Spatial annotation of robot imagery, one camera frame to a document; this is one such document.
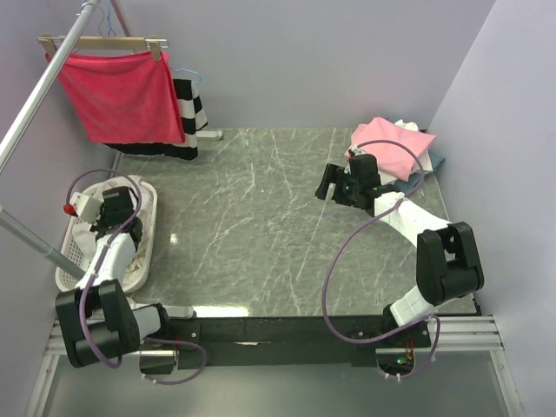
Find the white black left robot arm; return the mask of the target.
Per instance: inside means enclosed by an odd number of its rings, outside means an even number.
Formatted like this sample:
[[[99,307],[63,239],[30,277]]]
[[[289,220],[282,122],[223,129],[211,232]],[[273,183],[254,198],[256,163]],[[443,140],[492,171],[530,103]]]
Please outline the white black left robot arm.
[[[100,199],[74,193],[63,210],[89,224],[96,252],[83,278],[56,297],[63,343],[73,367],[103,362],[119,367],[122,357],[139,349],[167,347],[174,337],[169,315],[160,303],[133,308],[122,289],[128,265],[142,241],[136,209],[141,195],[120,186]]]

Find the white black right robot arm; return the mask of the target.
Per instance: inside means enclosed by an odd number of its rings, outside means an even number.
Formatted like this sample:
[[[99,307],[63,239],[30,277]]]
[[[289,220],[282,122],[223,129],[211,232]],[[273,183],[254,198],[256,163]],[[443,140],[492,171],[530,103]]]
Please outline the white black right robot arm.
[[[412,335],[411,326],[439,307],[478,291],[484,274],[472,227],[432,215],[393,184],[383,185],[372,155],[350,156],[347,167],[327,164],[315,196],[367,212],[386,223],[416,248],[415,285],[382,313],[381,335],[399,347]]]

